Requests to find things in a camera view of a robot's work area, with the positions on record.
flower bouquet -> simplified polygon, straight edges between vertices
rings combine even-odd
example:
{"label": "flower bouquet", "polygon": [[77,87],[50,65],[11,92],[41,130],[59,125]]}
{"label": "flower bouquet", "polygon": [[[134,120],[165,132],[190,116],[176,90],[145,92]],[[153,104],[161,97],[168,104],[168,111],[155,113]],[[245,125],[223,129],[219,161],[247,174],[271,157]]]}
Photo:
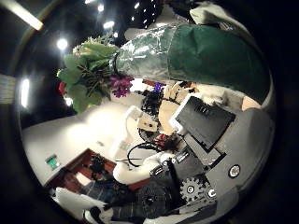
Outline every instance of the flower bouquet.
{"label": "flower bouquet", "polygon": [[132,86],[132,77],[112,74],[109,61],[117,47],[110,44],[111,33],[87,41],[64,56],[66,68],[57,73],[62,81],[59,92],[73,100],[74,109],[81,113],[89,105],[100,105],[103,97],[110,99],[112,91],[117,97],[126,96]]}

gear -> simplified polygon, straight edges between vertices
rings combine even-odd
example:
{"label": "gear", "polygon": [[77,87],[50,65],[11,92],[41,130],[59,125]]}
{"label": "gear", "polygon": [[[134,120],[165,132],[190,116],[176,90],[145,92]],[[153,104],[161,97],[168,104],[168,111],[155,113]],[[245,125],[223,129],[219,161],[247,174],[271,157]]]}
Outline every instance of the gear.
{"label": "gear", "polygon": [[194,177],[187,178],[182,182],[182,186],[180,187],[180,194],[187,203],[200,198],[204,192],[203,185],[199,183],[199,179]]}
{"label": "gear", "polygon": [[207,182],[199,184],[199,187],[200,193],[198,194],[198,200],[187,202],[186,205],[180,207],[179,212],[181,214],[198,211],[216,202],[216,192]]}

cable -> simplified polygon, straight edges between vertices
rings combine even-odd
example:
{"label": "cable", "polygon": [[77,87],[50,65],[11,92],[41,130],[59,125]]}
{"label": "cable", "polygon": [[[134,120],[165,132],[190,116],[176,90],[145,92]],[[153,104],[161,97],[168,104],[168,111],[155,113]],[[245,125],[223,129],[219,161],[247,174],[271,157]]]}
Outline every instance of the cable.
{"label": "cable", "polygon": [[127,154],[127,160],[128,160],[128,162],[129,162],[131,165],[133,165],[134,167],[139,167],[140,165],[136,165],[136,164],[133,164],[133,163],[131,162],[131,160],[133,160],[133,159],[130,159],[130,154],[131,154],[131,152],[132,152],[135,148],[137,148],[137,147],[140,147],[140,148],[143,148],[143,149],[153,149],[153,150],[155,150],[156,152],[159,151],[159,150],[157,149],[157,147],[154,146],[151,142],[141,143],[141,144],[138,144],[138,145],[132,147],[132,148],[129,150],[128,154]]}

wall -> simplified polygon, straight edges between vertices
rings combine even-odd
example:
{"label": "wall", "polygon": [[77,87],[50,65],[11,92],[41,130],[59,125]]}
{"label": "wall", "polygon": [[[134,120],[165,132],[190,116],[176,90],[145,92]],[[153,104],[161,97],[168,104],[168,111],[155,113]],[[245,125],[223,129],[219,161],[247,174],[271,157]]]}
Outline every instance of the wall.
{"label": "wall", "polygon": [[[123,113],[130,105],[140,105],[142,98],[133,93],[122,99],[112,98],[112,101],[104,101],[81,115],[47,121],[23,130],[25,152],[41,184],[59,170],[52,171],[45,163],[45,159],[53,154],[62,166],[87,147],[109,158],[107,152],[118,136]],[[128,130],[135,139],[134,144],[142,142],[132,119],[128,120]]]}

green wrapping paper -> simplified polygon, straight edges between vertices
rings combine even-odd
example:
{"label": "green wrapping paper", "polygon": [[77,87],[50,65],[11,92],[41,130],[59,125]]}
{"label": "green wrapping paper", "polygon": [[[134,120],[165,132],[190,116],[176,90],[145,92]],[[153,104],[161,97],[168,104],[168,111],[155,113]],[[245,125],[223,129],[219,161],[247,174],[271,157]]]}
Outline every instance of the green wrapping paper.
{"label": "green wrapping paper", "polygon": [[262,57],[241,38],[203,25],[165,26],[127,42],[116,59],[118,73],[164,82],[218,85],[262,103],[270,76]]}

